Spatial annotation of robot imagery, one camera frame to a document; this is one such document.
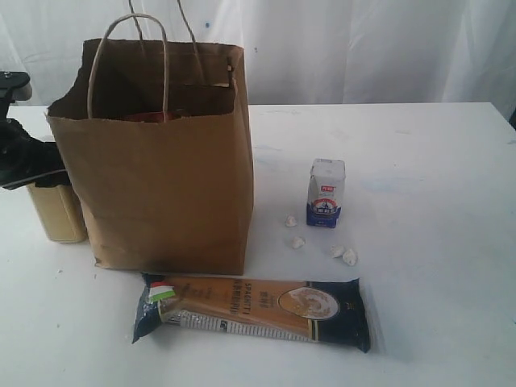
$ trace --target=white tabletop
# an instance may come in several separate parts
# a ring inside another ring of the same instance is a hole
[[[360,277],[374,349],[162,327],[131,345],[143,282],[46,240],[25,189],[0,192],[2,385],[513,385],[516,132],[490,104],[251,106],[247,277]],[[43,107],[13,107],[34,136]],[[335,230],[303,225],[312,160],[346,161]],[[301,225],[283,226],[287,214]],[[295,235],[306,246],[288,246]],[[354,268],[328,256],[354,248]]]

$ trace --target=salt carton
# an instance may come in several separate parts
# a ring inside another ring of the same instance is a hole
[[[310,172],[306,224],[335,228],[344,196],[346,167],[341,160],[315,159]]]

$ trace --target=pasta package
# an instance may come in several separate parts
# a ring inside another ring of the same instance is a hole
[[[161,324],[371,347],[359,280],[267,281],[144,275],[133,343]]]

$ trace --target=white curtain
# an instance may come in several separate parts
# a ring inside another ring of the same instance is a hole
[[[175,0],[134,0],[189,40]],[[255,104],[492,102],[516,106],[516,0],[182,0],[198,41],[243,45]],[[31,104],[73,83],[83,40],[127,0],[0,0],[0,69],[27,71]],[[141,22],[146,39],[159,39]],[[135,39],[127,21],[115,39]]]

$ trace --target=beige container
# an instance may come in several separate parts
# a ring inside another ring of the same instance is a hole
[[[76,243],[86,239],[81,205],[71,186],[39,188],[30,184],[27,189],[50,240]]]

